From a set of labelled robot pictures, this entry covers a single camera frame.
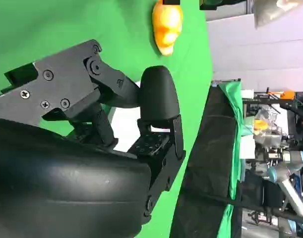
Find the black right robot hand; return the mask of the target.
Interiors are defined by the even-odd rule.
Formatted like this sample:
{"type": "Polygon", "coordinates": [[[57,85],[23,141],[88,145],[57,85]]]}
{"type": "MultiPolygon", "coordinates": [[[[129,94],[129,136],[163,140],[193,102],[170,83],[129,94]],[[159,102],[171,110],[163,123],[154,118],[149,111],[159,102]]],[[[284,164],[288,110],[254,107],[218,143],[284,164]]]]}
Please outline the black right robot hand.
{"type": "Polygon", "coordinates": [[[95,40],[6,73],[0,238],[132,238],[185,159],[170,71],[140,84],[95,40]]]}

